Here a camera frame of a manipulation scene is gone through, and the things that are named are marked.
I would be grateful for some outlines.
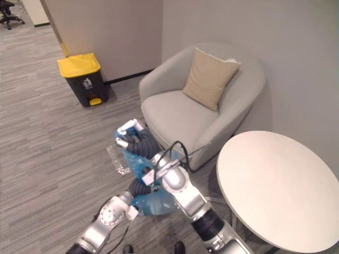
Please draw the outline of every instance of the shoe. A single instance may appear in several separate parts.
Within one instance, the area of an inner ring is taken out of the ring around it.
[[[131,245],[126,245],[123,247],[122,253],[134,253],[133,247]]]
[[[185,254],[185,245],[182,241],[175,243],[174,254]]]

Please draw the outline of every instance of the gray armchair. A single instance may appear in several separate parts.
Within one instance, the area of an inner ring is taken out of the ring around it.
[[[235,58],[242,63],[220,99],[218,112],[182,93],[195,47],[220,59]],[[141,110],[151,133],[164,148],[175,140],[183,142],[188,153],[206,145],[190,158],[195,170],[236,131],[263,89],[265,79],[261,64],[243,50],[226,43],[199,43],[169,58],[141,80]],[[181,149],[177,148],[177,152],[183,155]]]

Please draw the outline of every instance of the white round table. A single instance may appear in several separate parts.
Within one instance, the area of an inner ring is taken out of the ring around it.
[[[311,150],[286,136],[234,136],[217,162],[221,191],[236,216],[281,249],[319,252],[339,240],[339,182]]]

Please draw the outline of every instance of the gray carpet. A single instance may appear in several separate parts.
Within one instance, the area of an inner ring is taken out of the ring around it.
[[[113,131],[131,118],[142,119],[140,78],[113,85],[110,99],[83,108],[60,76],[63,58],[50,26],[0,26],[0,250],[1,254],[65,253],[90,223],[101,203],[122,192],[133,175],[119,175],[106,147]],[[221,197],[215,159],[192,181],[205,194]],[[230,221],[230,209],[215,204]],[[103,253],[122,236],[113,231]],[[256,253],[270,245],[240,223],[238,232]],[[177,240],[187,253],[208,253],[180,213],[138,217],[120,248],[131,243],[138,253],[173,253]]]

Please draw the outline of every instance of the black trash can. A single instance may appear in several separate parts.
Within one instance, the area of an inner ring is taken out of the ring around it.
[[[60,73],[84,107],[108,100],[109,90],[100,74],[100,65],[93,53],[58,60]]]

